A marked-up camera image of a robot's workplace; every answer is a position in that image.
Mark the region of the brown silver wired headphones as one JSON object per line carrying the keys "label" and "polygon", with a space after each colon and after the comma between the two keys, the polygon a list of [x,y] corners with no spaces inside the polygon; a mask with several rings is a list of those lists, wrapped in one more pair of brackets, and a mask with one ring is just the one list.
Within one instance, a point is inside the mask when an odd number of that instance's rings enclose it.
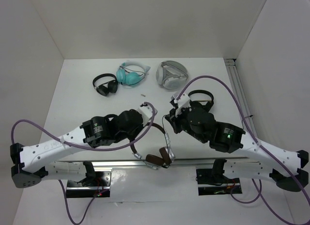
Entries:
{"label": "brown silver wired headphones", "polygon": [[164,136],[164,146],[160,147],[157,153],[153,152],[143,156],[136,150],[135,145],[132,144],[130,146],[131,152],[137,160],[142,161],[151,169],[168,169],[175,160],[175,154],[172,151],[171,141],[163,124],[163,117],[161,125],[154,122],[151,126],[160,131]]}

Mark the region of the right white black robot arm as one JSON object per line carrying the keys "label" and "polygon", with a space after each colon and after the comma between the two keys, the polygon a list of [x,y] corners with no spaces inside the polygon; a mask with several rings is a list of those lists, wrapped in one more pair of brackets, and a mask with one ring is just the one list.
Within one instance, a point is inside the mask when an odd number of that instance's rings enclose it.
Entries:
{"label": "right white black robot arm", "polygon": [[175,109],[165,116],[173,131],[182,131],[218,152],[245,156],[253,162],[216,160],[211,171],[212,179],[253,178],[274,182],[279,188],[299,192],[309,183],[309,174],[303,168],[309,161],[307,151],[292,152],[252,137],[240,127],[216,121],[212,113],[203,108]]}

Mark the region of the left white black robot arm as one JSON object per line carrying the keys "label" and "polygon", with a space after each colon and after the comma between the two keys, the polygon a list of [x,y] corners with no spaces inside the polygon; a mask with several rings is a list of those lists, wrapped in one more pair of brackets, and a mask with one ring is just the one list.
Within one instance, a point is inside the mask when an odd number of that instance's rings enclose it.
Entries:
{"label": "left white black robot arm", "polygon": [[12,180],[20,189],[49,179],[92,185],[97,176],[90,161],[74,163],[61,162],[60,159],[84,150],[111,151],[111,144],[124,139],[137,141],[139,133],[154,116],[149,107],[140,107],[120,115],[95,116],[73,131],[44,143],[32,146],[12,144]]}

